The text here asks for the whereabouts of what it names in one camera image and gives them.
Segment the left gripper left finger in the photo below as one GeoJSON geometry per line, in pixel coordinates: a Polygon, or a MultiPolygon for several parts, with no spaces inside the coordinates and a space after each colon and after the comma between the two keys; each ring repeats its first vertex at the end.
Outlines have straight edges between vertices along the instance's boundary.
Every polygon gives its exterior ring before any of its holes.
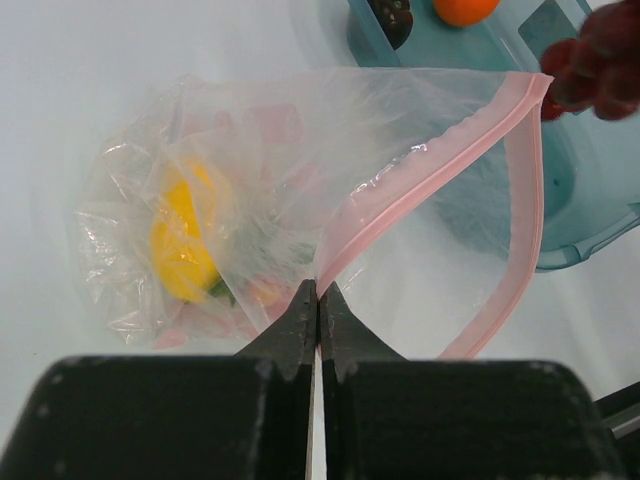
{"type": "Polygon", "coordinates": [[[85,356],[35,385],[5,479],[305,479],[318,299],[231,356],[85,356]]]}

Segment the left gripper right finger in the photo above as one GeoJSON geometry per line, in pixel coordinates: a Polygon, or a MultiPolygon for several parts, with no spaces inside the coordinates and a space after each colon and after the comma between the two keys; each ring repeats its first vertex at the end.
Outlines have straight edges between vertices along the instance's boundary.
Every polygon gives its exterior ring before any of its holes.
{"type": "Polygon", "coordinates": [[[331,479],[635,479],[586,387],[541,360],[411,361],[337,286],[318,304],[331,479]]]}

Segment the red cherries with green leaves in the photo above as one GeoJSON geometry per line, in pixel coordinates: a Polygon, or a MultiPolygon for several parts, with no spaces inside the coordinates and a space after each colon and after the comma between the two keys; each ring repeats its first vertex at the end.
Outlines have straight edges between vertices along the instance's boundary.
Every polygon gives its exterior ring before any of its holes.
{"type": "Polygon", "coordinates": [[[309,234],[272,223],[245,226],[224,246],[225,272],[207,294],[232,306],[241,295],[263,307],[283,299],[306,278],[316,251],[309,234]]]}

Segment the yellow mango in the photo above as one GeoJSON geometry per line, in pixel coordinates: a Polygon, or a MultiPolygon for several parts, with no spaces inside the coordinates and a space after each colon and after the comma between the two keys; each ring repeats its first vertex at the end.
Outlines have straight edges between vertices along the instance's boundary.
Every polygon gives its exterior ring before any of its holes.
{"type": "Polygon", "coordinates": [[[184,174],[171,166],[163,179],[160,200],[149,233],[151,266],[175,298],[201,303],[220,281],[205,246],[184,174]]]}

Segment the clear zip bag red dots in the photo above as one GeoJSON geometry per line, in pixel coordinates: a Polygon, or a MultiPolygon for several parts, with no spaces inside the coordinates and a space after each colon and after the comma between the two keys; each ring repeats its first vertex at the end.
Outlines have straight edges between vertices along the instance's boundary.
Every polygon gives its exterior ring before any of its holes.
{"type": "Polygon", "coordinates": [[[412,358],[475,356],[515,309],[544,224],[540,73],[338,68],[267,82],[182,78],[102,146],[76,211],[96,318],[122,341],[256,338],[311,280],[412,358]],[[219,274],[225,242],[276,224],[316,245],[275,304],[183,302],[151,266],[169,167],[219,274]]]}

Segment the teal transparent plastic tray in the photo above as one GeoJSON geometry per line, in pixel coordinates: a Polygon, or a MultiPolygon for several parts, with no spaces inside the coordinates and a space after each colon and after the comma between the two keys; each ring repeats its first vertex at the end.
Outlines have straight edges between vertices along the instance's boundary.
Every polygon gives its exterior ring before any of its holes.
{"type": "MultiPolygon", "coordinates": [[[[410,1],[413,28],[394,50],[369,1],[350,2],[347,41],[363,67],[535,71],[544,50],[576,35],[585,1],[502,1],[482,22],[446,25],[429,1],[410,1]]],[[[545,220],[540,272],[586,261],[639,225],[639,119],[590,112],[542,127],[545,220]]]]}

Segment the purple grape bunch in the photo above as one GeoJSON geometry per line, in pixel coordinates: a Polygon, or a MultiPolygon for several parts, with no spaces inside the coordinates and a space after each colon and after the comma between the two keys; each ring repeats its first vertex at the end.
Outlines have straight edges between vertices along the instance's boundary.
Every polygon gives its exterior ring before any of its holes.
{"type": "Polygon", "coordinates": [[[639,111],[639,3],[616,1],[586,17],[574,39],[549,46],[540,69],[553,78],[541,118],[591,110],[605,121],[639,111]]]}

